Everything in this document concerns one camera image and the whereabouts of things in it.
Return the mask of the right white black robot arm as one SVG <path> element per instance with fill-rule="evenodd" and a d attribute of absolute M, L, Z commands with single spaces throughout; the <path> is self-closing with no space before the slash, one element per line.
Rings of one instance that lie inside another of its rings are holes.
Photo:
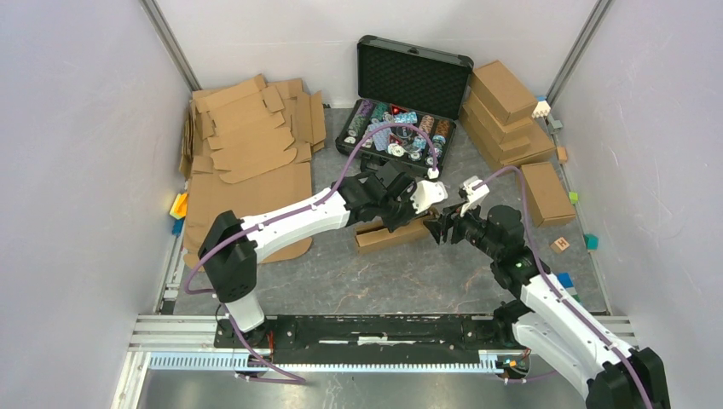
<path fill-rule="evenodd" d="M 497 283 L 514 301 L 494 312 L 494 340 L 518 344 L 547 362 L 588 408 L 669 408 L 661 357 L 637 349 L 578 303 L 525 242 L 523 214 L 506 205 L 478 210 L 450 206 L 425 222 L 434 240 L 465 241 L 488 256 Z"/>

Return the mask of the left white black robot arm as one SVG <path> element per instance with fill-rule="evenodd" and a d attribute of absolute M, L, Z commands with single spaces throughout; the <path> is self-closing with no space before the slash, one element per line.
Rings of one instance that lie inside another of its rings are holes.
<path fill-rule="evenodd" d="M 377 171 L 344 176 L 315 196 L 262 215 L 238 218 L 224 211 L 200 247 L 196 268 L 205 270 L 237 338 L 257 347 L 268 336 L 255 293 L 260 262 L 302 239 L 374 218 L 395 231 L 431 207 L 435 188 L 436 183 L 388 163 Z"/>

